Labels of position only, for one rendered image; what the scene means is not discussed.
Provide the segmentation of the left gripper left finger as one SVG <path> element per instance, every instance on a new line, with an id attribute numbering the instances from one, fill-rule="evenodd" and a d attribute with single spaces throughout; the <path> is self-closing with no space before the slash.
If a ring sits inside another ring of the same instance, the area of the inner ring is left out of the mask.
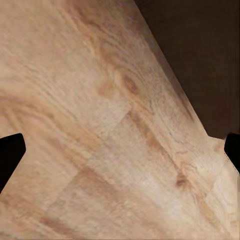
<path id="1" fill-rule="evenodd" d="M 0 193 L 26 153 L 22 133 L 0 138 Z"/>

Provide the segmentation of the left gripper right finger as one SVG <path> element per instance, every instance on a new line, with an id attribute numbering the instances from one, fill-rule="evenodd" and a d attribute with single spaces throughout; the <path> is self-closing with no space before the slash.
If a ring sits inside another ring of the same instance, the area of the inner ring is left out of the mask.
<path id="1" fill-rule="evenodd" d="M 240 173 L 240 135 L 228 133 L 224 151 Z"/>

